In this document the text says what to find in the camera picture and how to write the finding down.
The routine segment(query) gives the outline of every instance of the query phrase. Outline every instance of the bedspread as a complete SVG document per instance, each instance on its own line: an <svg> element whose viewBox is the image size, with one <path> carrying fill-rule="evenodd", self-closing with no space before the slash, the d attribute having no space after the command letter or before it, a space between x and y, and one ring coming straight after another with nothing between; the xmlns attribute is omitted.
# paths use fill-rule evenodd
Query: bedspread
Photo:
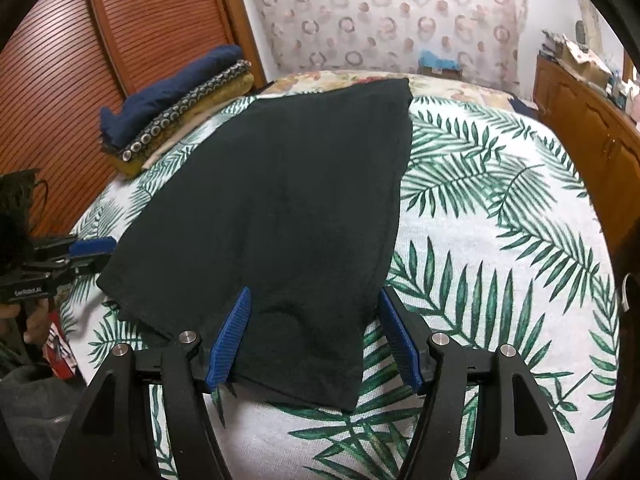
<svg viewBox="0 0 640 480"><path fill-rule="evenodd" d="M253 99L210 118L137 179L113 182L75 231L119 238L198 144ZM585 478L612 408L619 338L612 270L584 183L555 135L523 116L430 96L415 97L410 115L412 154L387 283L461 344L513 344ZM87 381L116 343L142 347L93 277L78 280L62 318ZM362 347L365 372L351 415L263 404L233 385L206 396L235 478L395 478L422 401L402 385L377 321ZM176 478L160 386L150 395L162 474ZM454 479L466 473L477 403L470 389Z"/></svg>
<svg viewBox="0 0 640 480"><path fill-rule="evenodd" d="M321 72L287 75L278 79L264 92L264 95L279 94L281 92L335 90L370 79L391 77L407 78L411 92L416 97L444 97L455 101L502 108L503 110L513 112L513 108L509 103L511 95L499 90L464 83L462 81L440 79L425 75L372 72L366 70L322 70Z"/></svg>

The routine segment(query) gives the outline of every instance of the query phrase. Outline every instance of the metal screw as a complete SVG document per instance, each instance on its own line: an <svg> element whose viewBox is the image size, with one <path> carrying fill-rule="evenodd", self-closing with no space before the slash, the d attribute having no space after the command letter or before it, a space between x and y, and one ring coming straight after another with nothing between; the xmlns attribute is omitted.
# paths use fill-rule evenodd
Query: metal screw
<svg viewBox="0 0 640 480"><path fill-rule="evenodd" d="M111 349L111 353L113 355L117 355L120 357L121 355L126 354L129 351L129 345L126 343L118 343L116 346Z"/></svg>
<svg viewBox="0 0 640 480"><path fill-rule="evenodd" d="M507 344L504 344L500 347L500 352L502 352L502 355L505 355L507 357L513 357L517 353L516 349L513 346Z"/></svg>
<svg viewBox="0 0 640 480"><path fill-rule="evenodd" d="M185 330L178 336L178 339L181 343L188 344L196 341L197 337L198 335L193 330Z"/></svg>
<svg viewBox="0 0 640 480"><path fill-rule="evenodd" d="M449 336L447 334L443 334L442 332L436 332L431 336L431 340L436 343L436 345L445 346L449 344Z"/></svg>

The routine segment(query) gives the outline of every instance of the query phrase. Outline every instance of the wooden cabinet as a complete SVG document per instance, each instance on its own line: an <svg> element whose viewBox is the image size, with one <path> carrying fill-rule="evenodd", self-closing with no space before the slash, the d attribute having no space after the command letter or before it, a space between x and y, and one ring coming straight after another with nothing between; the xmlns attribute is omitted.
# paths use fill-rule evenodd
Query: wooden cabinet
<svg viewBox="0 0 640 480"><path fill-rule="evenodd" d="M534 101L584 180L613 254L640 220L640 134L612 103L539 57Z"/></svg>

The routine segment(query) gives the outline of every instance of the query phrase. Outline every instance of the curtain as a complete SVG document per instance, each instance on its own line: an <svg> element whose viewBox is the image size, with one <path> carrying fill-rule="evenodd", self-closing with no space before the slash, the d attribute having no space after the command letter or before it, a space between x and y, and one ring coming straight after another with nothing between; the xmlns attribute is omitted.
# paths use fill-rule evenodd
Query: curtain
<svg viewBox="0 0 640 480"><path fill-rule="evenodd" d="M421 51L465 80L518 93L528 0L255 0L283 72L414 73Z"/></svg>

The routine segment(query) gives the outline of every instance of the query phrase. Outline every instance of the black cloth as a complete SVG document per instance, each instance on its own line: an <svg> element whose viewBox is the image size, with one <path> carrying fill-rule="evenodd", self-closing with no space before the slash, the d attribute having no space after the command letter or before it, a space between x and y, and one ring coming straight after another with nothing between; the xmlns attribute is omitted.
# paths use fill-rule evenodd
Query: black cloth
<svg viewBox="0 0 640 480"><path fill-rule="evenodd" d="M393 79L257 100L156 193L98 286L126 316L210 347L246 285L232 372L353 410L398 232L411 98Z"/></svg>
<svg viewBox="0 0 640 480"><path fill-rule="evenodd" d="M524 104L524 102L522 102L516 96L509 99L509 104L513 108L513 111L516 112L517 114L524 115L529 119L538 120L537 112L532 108L529 108L526 104Z"/></svg>

